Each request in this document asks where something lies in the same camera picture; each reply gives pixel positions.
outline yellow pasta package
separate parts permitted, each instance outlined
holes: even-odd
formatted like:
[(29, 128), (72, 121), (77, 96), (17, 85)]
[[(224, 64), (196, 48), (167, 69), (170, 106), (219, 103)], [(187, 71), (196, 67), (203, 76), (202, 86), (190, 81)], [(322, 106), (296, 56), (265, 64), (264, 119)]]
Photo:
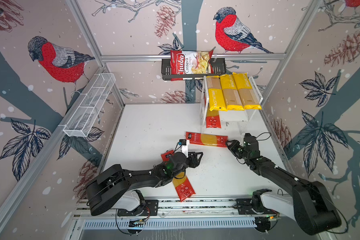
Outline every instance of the yellow pasta package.
[(220, 83), (221, 89), (223, 90), (227, 110), (244, 110), (232, 75), (221, 75)]
[(209, 110), (226, 111), (223, 91), (221, 90), (219, 76), (206, 77), (206, 85), (209, 94)]
[(257, 101), (250, 80), (246, 73), (233, 73), (237, 90), (244, 109), (262, 109)]

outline wall-mounted basket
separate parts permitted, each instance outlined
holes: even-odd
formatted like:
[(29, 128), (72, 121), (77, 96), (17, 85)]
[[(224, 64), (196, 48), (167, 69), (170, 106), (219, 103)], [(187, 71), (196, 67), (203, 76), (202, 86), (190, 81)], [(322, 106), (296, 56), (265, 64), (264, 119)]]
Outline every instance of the wall-mounted basket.
[(115, 84), (115, 76), (113, 74), (101, 73), (98, 75), (95, 83), (88, 93), (85, 94), (86, 96), (81, 101), (80, 106), (63, 129), (69, 137), (88, 136), (113, 84)]
[(173, 78), (203, 78), (204, 76), (220, 76), (226, 74), (225, 58), (211, 58), (209, 61), (213, 73), (212, 74), (171, 74), (171, 60), (164, 58), (161, 60), (161, 74), (163, 80), (170, 81)]

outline pine cone illustration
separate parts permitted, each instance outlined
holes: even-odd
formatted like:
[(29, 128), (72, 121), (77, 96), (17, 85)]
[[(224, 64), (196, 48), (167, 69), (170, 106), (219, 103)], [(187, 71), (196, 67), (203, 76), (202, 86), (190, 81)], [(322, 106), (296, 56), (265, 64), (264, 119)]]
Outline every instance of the pine cone illustration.
[(73, 189), (75, 193), (75, 197), (78, 197), (76, 204), (79, 204), (81, 199), (86, 198), (85, 185), (87, 182), (91, 181), (97, 173), (97, 167), (93, 165), (90, 161), (86, 161), (80, 169), (79, 179), (77, 180), (77, 185)]
[(172, 27), (175, 25), (175, 12), (167, 5), (161, 6), (156, 13), (155, 34), (159, 38), (167, 35)]
[(191, 98), (183, 91), (176, 90), (174, 92), (165, 92), (164, 98), (160, 98), (164, 103), (189, 103)]
[(278, 119), (277, 121), (273, 119), (273, 122), (271, 121), (271, 125), (284, 150), (290, 152), (292, 136), (289, 131), (289, 127), (283, 123), (282, 119)]
[(24, 25), (22, 20), (23, 16), (20, 14), (20, 10), (24, 10), (14, 0), (0, 0), (0, 9), (4, 12), (0, 14), (0, 31), (12, 31), (12, 28), (19, 25)]
[(336, 48), (332, 48), (329, 55), (324, 57), (324, 65), (334, 67), (345, 62), (353, 62), (360, 53), (360, 31), (347, 35)]

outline white wire mesh basket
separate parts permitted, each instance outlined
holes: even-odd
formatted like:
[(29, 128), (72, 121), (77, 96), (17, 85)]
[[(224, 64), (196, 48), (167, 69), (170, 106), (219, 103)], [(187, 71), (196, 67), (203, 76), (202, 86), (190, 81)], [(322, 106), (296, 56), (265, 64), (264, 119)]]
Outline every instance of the white wire mesh basket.
[(86, 93), (79, 107), (63, 129), (69, 137), (88, 136), (113, 84), (115, 84), (115, 76), (113, 74), (99, 74), (95, 83), (88, 93)]

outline chips bag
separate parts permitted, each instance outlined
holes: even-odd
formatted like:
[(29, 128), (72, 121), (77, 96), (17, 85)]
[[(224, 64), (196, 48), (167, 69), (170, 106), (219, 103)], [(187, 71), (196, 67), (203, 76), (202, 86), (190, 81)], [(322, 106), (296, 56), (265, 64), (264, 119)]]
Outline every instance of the chips bag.
[[(213, 73), (209, 63), (212, 53), (213, 50), (209, 52), (171, 51), (171, 73), (180, 75)], [(173, 78), (171, 81), (189, 79), (192, 78)]]

